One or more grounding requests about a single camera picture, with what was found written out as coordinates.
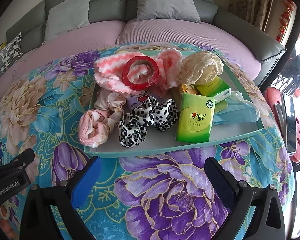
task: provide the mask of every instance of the sofa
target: sofa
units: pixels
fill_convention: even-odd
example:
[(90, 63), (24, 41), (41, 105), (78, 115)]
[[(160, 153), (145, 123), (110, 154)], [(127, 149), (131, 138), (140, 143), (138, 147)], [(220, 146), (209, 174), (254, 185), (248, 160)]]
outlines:
[(286, 50), (261, 30), (216, 5), (214, 0), (194, 0), (201, 23), (172, 19), (136, 21), (137, 0), (90, 0), (89, 26), (43, 44), (49, 10), (63, 1), (43, 0), (7, 31), (7, 42), (22, 32), (24, 55), (0, 78), (0, 100), (9, 85), (29, 71), (90, 49), (143, 42), (209, 46), (226, 53), (257, 85)]

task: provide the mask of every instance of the pink sofa cushion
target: pink sofa cushion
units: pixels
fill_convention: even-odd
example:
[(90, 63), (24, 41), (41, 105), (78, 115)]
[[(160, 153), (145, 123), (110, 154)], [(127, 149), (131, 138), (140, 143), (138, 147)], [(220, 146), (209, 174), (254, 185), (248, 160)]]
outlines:
[(254, 80), (261, 63), (252, 52), (229, 33), (207, 23), (193, 23), (171, 19), (129, 21), (117, 44), (137, 42), (175, 42), (210, 46), (226, 53)]
[(24, 54), (0, 77), (0, 101), (13, 82), (35, 68), (72, 54), (115, 46), (124, 26), (121, 21), (93, 23), (60, 35)]

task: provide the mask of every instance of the smartphone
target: smartphone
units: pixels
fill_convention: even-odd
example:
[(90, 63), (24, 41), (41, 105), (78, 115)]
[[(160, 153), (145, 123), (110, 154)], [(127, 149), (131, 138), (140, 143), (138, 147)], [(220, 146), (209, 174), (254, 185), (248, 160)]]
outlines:
[(284, 125), (281, 127), (283, 141), (287, 148), (288, 155), (293, 155), (297, 151), (297, 125), (293, 97), (291, 95), (282, 93), (281, 102), (284, 121)]

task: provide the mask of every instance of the screw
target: screw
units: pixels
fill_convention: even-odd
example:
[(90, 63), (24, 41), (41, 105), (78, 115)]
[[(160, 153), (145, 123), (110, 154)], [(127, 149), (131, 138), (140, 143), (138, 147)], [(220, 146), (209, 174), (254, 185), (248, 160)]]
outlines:
[(65, 187), (65, 186), (68, 185), (68, 181), (67, 181), (66, 179), (64, 179), (64, 180), (60, 181), (59, 185), (60, 185), (61, 187)]
[(247, 187), (247, 185), (248, 185), (248, 183), (246, 181), (244, 181), (244, 180), (239, 181), (239, 186), (240, 187)]
[(273, 190), (276, 190), (276, 189), (277, 189), (277, 187), (276, 187), (275, 184), (270, 184), (269, 187), (270, 187), (270, 189), (273, 189)]
[(31, 190), (36, 190), (37, 188), (38, 188), (38, 184), (33, 184), (33, 185), (30, 187)]

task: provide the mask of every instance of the patterned pillow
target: patterned pillow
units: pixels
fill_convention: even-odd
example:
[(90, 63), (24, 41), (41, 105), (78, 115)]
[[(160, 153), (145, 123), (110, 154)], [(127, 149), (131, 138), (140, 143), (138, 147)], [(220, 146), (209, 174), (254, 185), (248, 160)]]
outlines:
[(0, 51), (0, 77), (7, 69), (22, 57), (21, 32)]

